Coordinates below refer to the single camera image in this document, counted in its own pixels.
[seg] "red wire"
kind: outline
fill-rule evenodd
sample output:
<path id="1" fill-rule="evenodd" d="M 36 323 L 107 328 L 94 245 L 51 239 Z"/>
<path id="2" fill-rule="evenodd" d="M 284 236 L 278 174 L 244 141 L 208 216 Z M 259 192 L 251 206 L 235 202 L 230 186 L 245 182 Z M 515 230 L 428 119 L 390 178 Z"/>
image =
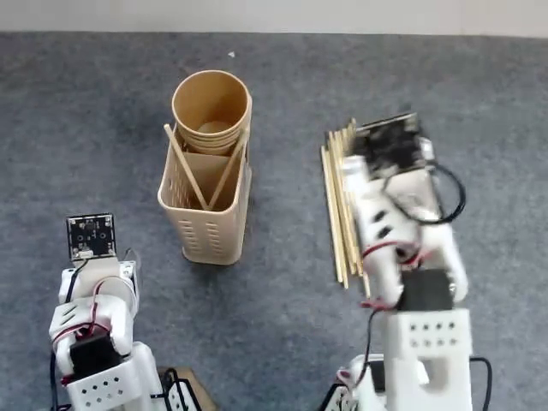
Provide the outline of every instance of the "red wire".
<path id="1" fill-rule="evenodd" d="M 374 310 L 382 310 L 382 311 L 389 311 L 391 310 L 393 307 L 389 306 L 388 304 L 384 304 L 381 300 L 378 300 L 378 301 L 363 301 L 362 303 L 360 303 L 360 305 L 363 307 L 363 308 L 372 308 Z"/>
<path id="2" fill-rule="evenodd" d="M 92 326 L 92 323 L 79 323 L 77 325 L 72 325 L 70 326 L 69 328 L 67 328 L 66 330 L 63 330 L 61 331 L 59 334 L 57 334 L 54 338 L 53 338 L 53 341 L 51 342 L 52 345 L 55 346 L 55 344 L 59 341 L 59 339 L 61 337 L 64 337 L 66 336 L 67 334 L 69 334 L 70 332 L 74 332 L 74 331 L 78 331 L 84 327 L 90 327 Z M 97 326 L 98 328 L 100 328 L 101 330 L 103 331 L 106 331 L 106 332 L 110 332 L 110 330 L 105 327 L 104 325 L 101 325 L 101 324 L 95 324 L 95 326 Z"/>
<path id="3" fill-rule="evenodd" d="M 411 264 L 416 263 L 420 259 L 421 259 L 421 254 L 420 254 L 420 251 L 419 251 L 415 255 L 412 255 L 410 259 L 406 259 L 405 261 L 403 261 L 401 264 L 402 265 L 411 265 Z"/>
<path id="4" fill-rule="evenodd" d="M 362 259 L 365 259 L 367 256 L 369 256 L 369 254 L 371 253 L 374 253 L 375 251 L 381 249 L 381 248 L 385 248 L 385 247 L 390 247 L 390 246 L 399 246 L 399 245 L 402 245 L 402 244 L 406 244 L 402 241 L 385 241 L 385 242 L 379 242 L 377 244 L 374 244 L 368 248 L 366 248 L 366 250 L 363 252 L 363 254 L 361 255 L 361 258 Z"/>
<path id="5" fill-rule="evenodd" d="M 61 378 L 61 384 L 65 386 L 70 384 L 71 381 L 72 381 L 71 375 L 65 375 L 64 377 Z"/>
<path id="6" fill-rule="evenodd" d="M 88 336 L 93 335 L 93 330 L 95 329 L 95 320 L 97 319 L 97 302 L 93 303 L 93 309 L 92 309 L 92 325 L 89 328 L 89 332 L 87 333 Z"/>

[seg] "wooden chopstick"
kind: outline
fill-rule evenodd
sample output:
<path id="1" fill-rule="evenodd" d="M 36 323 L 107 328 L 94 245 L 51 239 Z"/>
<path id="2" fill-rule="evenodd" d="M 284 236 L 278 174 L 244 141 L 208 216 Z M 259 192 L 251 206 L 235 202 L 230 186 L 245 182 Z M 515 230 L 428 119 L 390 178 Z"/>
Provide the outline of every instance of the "wooden chopstick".
<path id="1" fill-rule="evenodd" d="M 249 140 L 249 135 L 250 135 L 250 129 L 249 129 L 249 126 L 247 126 L 242 136 L 238 140 L 238 143 L 236 144 L 236 147 L 229 158 L 229 162 L 226 164 L 226 167 L 224 167 L 223 174 L 221 175 L 221 178 L 219 182 L 217 183 L 217 187 L 215 188 L 215 192 L 213 193 L 211 197 L 211 201 L 209 202 L 210 210 L 213 210 L 213 207 L 217 203 L 219 195 L 221 194 L 221 191 L 223 190 L 224 184 L 226 183 L 226 180 L 229 178 L 229 173 L 230 173 L 230 170 L 232 169 L 232 165 L 234 164 L 236 158 L 238 157 L 238 153 L 241 151 L 241 149 L 245 146 L 245 144 Z"/>
<path id="2" fill-rule="evenodd" d="M 349 140 L 349 136 L 348 136 L 348 132 L 347 132 L 347 129 L 344 128 L 341 132 L 341 136 L 342 136 L 342 144 L 344 146 L 348 146 L 348 140 Z M 358 236 L 356 234 L 356 228 L 355 228 L 355 225 L 354 225 L 354 213 L 352 212 L 352 207 L 350 205 L 350 198 L 348 197 L 347 193 L 346 193 L 346 190 L 342 190 L 342 195 L 345 196 L 345 198 L 343 199 L 343 202 L 345 204 L 345 206 L 347 207 L 346 208 L 346 218 L 348 219 L 348 229 L 349 229 L 349 233 L 348 233 L 348 236 L 349 236 L 349 244 L 348 246 L 350 247 L 351 251 L 352 251 L 352 255 L 353 255 L 353 264 L 356 265 L 356 274 L 360 275 L 361 274 L 361 270 L 360 270 L 360 266 L 361 266 L 361 253 L 360 253 L 360 247 L 358 245 Z"/>
<path id="3" fill-rule="evenodd" d="M 343 283 L 345 288 L 348 287 L 348 278 L 344 282 L 344 272 L 346 271 L 346 262 L 343 257 L 343 237 L 341 236 L 341 224 L 339 220 L 337 201 L 333 199 L 334 187 L 333 179 L 331 178 L 329 157 L 326 153 L 325 147 L 321 146 L 321 158 L 322 165 L 324 167 L 324 180 L 325 180 L 325 196 L 327 197 L 327 206 L 329 211 L 329 220 L 331 223 L 331 237 L 333 240 L 333 250 L 335 252 L 335 267 L 337 270 L 337 281 Z"/>
<path id="4" fill-rule="evenodd" d="M 175 150 L 177 159 L 179 160 L 179 163 L 181 164 L 182 169 L 187 175 L 187 179 L 190 182 L 190 185 L 192 186 L 194 193 L 196 194 L 196 197 L 198 197 L 198 201 L 200 202 L 200 205 L 202 206 L 204 210 L 209 211 L 210 208 L 206 203 L 206 199 L 204 198 L 204 195 L 202 194 L 202 190 L 200 190 L 200 186 L 196 182 L 196 179 L 194 178 L 194 174 L 192 170 L 190 169 L 190 167 L 188 166 L 188 162 L 185 159 L 185 155 L 182 152 L 181 148 L 179 147 L 177 138 L 173 134 L 173 131 L 171 130 L 170 125 L 164 124 L 164 130 L 168 138 L 170 139 L 171 147 L 173 147 L 173 150 Z"/>
<path id="5" fill-rule="evenodd" d="M 348 266 L 349 266 L 350 272 L 352 274 L 355 274 L 356 273 L 355 255 L 354 255 L 354 250 L 351 247 L 351 244 L 352 244 L 352 241 L 350 239 L 351 228 L 350 228 L 348 216 L 347 216 L 348 204 L 346 204 L 345 194 L 343 192 L 343 180 L 338 171 L 338 166 L 341 163 L 341 156 L 340 156 L 340 151 L 338 149 L 339 147 L 337 144 L 337 139 L 338 139 L 338 132 L 335 132 L 335 133 L 329 132 L 329 142 L 330 142 L 329 151 L 331 154 L 331 173 L 332 173 L 331 175 L 333 176 L 333 180 L 335 182 L 337 208 L 339 211 L 339 217 L 341 218 L 342 236 L 344 239 Z"/>

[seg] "carpet floor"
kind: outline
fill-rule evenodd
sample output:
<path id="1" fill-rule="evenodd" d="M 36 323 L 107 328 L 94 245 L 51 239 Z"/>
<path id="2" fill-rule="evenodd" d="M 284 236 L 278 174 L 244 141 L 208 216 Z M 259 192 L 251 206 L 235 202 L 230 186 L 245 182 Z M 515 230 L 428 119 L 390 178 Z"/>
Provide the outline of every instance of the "carpet floor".
<path id="1" fill-rule="evenodd" d="M 110 211 L 119 249 L 142 257 L 134 337 L 159 365 L 191 366 L 221 409 L 314 410 L 363 350 L 367 316 L 359 283 L 335 281 L 319 146 L 351 116 L 402 107 L 468 188 L 454 228 L 474 352 L 494 366 L 491 409 L 543 409 L 547 67 L 535 39 L 0 34 L 0 409 L 49 409 L 64 218 Z M 156 199 L 171 95 L 201 69 L 231 71 L 253 95 L 246 239 L 226 268 L 182 258 Z M 472 373 L 480 409 L 485 370 Z"/>

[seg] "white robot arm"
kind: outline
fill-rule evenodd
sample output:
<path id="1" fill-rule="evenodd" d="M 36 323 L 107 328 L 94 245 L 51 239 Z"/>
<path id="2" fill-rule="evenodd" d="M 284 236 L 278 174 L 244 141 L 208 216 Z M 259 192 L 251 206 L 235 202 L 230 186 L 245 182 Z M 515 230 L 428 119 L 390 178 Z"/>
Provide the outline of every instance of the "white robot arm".
<path id="1" fill-rule="evenodd" d="M 367 348 L 367 358 L 339 370 L 341 394 L 324 410 L 472 411 L 469 313 L 454 307 L 468 277 L 434 191 L 432 145 L 420 131 L 416 114 L 364 126 L 356 139 L 366 148 L 343 160 L 364 271 L 385 311 L 384 352 Z"/>
<path id="2" fill-rule="evenodd" d="M 50 338 L 72 409 L 200 410 L 176 371 L 160 381 L 151 350 L 134 342 L 138 267 L 118 261 L 112 215 L 70 217 L 67 228 L 74 268 L 63 271 Z"/>

